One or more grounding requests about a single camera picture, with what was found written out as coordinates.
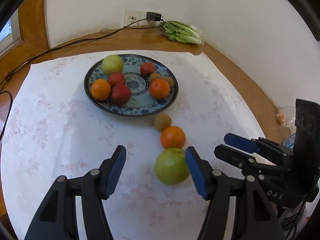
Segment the red fruit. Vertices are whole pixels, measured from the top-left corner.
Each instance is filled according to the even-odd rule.
[[[111,101],[119,106],[124,105],[130,100],[131,90],[125,85],[117,85],[113,87],[111,92]]]
[[[140,67],[140,73],[143,76],[151,75],[156,71],[156,66],[151,62],[143,63]]]
[[[114,87],[117,85],[124,85],[125,77],[120,72],[111,73],[108,77],[108,82],[111,85],[111,87]]]

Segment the metal screw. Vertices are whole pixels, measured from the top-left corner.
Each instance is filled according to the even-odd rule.
[[[90,174],[92,176],[98,175],[99,173],[100,173],[99,169],[93,169],[93,170],[90,171]]]
[[[63,182],[65,179],[66,179],[66,176],[61,175],[57,177],[57,182]]]
[[[220,176],[220,175],[222,174],[222,172],[221,172],[220,170],[213,170],[213,171],[212,171],[212,174],[213,174],[214,176]]]
[[[254,178],[254,176],[249,175],[249,176],[247,176],[247,180],[250,181],[250,182],[254,182],[255,178]]]

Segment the white tablecloth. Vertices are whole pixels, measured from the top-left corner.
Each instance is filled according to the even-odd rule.
[[[264,135],[242,97],[205,54],[107,51],[35,64],[13,103],[1,154],[5,204],[19,239],[59,175],[83,176],[117,145],[126,147],[127,161],[115,193],[104,201],[114,238],[197,239],[208,203],[190,177],[171,187],[155,177],[153,166],[163,149],[152,127],[154,117],[106,113],[84,93],[84,76],[94,63],[127,53],[151,57],[173,72],[179,95],[165,113],[185,131],[186,147],[194,146],[214,168],[242,178],[240,169],[215,158],[214,148],[228,132],[246,138]],[[79,200],[79,234],[86,239],[80,211]],[[228,226],[226,235],[231,230]]]

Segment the power outlet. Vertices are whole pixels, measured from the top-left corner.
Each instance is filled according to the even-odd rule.
[[[156,12],[156,13],[161,13],[161,19],[164,21],[167,21],[169,18],[169,15],[167,12],[164,11],[138,11],[138,10],[125,10],[124,13],[124,20],[123,20],[123,26],[127,26],[130,23],[136,22],[141,19],[145,19],[147,17],[147,12]],[[130,26],[154,26],[158,25],[160,22],[155,22],[155,21],[150,21],[150,20],[144,20],[137,22],[135,24],[132,24]]]

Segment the black power adapter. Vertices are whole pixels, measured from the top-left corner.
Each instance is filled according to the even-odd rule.
[[[147,20],[160,22],[161,21],[162,14],[161,13],[154,13],[154,12],[147,12]]]

